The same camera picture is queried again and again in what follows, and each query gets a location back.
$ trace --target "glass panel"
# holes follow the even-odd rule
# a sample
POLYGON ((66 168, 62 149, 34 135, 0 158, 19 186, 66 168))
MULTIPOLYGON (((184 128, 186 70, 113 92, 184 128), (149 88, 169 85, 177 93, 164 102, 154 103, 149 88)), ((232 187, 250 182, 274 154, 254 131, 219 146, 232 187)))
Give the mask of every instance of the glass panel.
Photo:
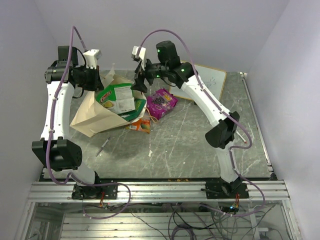
MULTIPOLYGON (((230 202, 206 204, 219 209, 232 206, 230 202)), ((252 212, 260 204, 259 201, 240 203, 236 216, 252 212)), ((170 234, 174 240, 290 240, 281 201, 268 201, 262 210, 245 217, 227 217, 201 203, 132 203, 117 216, 101 219, 117 213, 123 205, 38 205, 27 239, 169 240, 170 234)))

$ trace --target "metal rail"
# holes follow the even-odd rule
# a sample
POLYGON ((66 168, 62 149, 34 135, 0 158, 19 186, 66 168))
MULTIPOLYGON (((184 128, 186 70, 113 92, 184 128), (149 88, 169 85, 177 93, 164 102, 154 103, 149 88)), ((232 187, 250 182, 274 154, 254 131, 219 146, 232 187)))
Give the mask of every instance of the metal rail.
MULTIPOLYGON (((200 191, 205 188, 204 181, 185 182, 124 182, 131 190, 133 203, 174 203, 174 202, 233 202, 233 198, 207 199, 206 193, 200 191)), ((290 200, 285 182, 255 181, 263 191, 267 201, 290 200)), ((99 203, 94 200, 73 200, 71 194, 74 183, 56 185, 53 182, 35 182, 32 184, 28 202, 35 203, 99 203)), ((252 185, 247 184, 249 198, 241 199, 242 202, 261 201, 261 193, 252 185)), ((126 203, 129 192, 124 186, 118 187, 117 198, 107 200, 108 203, 126 203)))

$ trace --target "whiteboard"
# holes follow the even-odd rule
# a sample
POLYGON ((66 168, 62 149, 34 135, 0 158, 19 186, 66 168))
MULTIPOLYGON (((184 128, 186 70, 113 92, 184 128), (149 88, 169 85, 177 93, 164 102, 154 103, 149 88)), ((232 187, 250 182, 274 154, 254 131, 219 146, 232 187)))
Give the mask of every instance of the whiteboard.
MULTIPOLYGON (((227 73, 223 70, 198 64, 195 64, 195 69, 198 71, 202 81, 210 92, 220 100, 227 73)), ((170 87, 169 92, 177 98, 193 100, 187 93, 179 89, 177 86, 170 87)))

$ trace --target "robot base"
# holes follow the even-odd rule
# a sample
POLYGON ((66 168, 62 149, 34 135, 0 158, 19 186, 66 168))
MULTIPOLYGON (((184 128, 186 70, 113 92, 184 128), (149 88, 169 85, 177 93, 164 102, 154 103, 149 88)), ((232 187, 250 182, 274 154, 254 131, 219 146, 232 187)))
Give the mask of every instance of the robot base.
POLYGON ((206 193, 207 199, 235 199, 236 194, 239 194, 240 199, 249 198, 249 192, 246 183, 241 183, 241 180, 237 178, 233 183, 228 184, 221 178, 212 179, 205 183, 205 189, 201 191, 206 193))
MULTIPOLYGON (((112 181, 101 181, 95 172, 95 184, 108 184, 112 181)), ((71 198, 73 200, 91 200, 91 199, 117 199, 118 185, 111 186, 81 186, 75 184, 73 186, 71 198)))

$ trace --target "white wall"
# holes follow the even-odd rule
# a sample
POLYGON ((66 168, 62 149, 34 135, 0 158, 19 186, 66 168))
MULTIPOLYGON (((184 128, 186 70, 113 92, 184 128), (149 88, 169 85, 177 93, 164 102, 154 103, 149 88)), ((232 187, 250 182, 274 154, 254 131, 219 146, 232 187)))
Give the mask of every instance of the white wall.
POLYGON ((318 0, 290 0, 247 81, 270 160, 285 179, 306 240, 319 239, 319 13, 318 0))
POLYGON ((14 238, 41 163, 31 151, 47 108, 44 73, 57 45, 33 0, 0 7, 0 239, 14 238))
MULTIPOLYGON (((178 33, 198 64, 248 72, 288 0, 35 0, 58 45, 68 44, 76 25, 89 48, 99 48, 101 68, 135 69, 134 45, 156 29, 178 33)), ((157 60, 156 43, 174 40, 169 33, 147 41, 148 56, 157 60)))

